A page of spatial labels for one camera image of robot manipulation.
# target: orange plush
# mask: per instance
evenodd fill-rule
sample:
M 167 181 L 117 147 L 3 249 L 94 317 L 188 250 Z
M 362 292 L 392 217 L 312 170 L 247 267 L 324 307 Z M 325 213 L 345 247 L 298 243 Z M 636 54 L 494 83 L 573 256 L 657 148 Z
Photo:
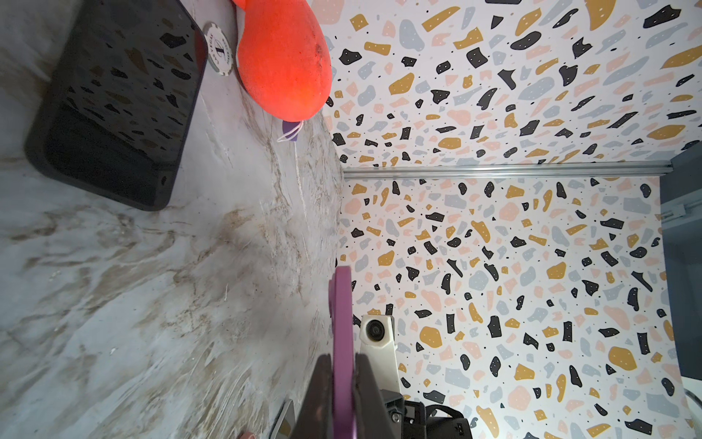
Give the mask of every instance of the orange plush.
M 305 0 L 234 0 L 244 9 L 239 75 L 251 97 L 289 122 L 313 117 L 331 90 L 331 59 Z

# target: terrazzo pattern wall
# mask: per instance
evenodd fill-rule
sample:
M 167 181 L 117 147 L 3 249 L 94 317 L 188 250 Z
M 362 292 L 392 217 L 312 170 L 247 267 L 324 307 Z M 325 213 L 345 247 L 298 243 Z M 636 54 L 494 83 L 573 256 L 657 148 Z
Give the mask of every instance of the terrazzo pattern wall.
M 692 438 L 658 194 L 657 178 L 347 181 L 355 324 L 392 313 L 405 398 L 455 407 L 476 439 Z
M 345 166 L 670 159 L 700 138 L 702 1 L 314 0 Z

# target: smartphone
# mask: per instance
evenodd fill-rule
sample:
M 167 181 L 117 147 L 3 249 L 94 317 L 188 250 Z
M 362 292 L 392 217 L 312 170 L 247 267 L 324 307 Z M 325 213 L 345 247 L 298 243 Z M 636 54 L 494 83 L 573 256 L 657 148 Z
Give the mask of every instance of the smartphone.
M 171 198 L 207 63 L 179 0 L 85 0 L 25 143 L 44 175 L 137 209 Z

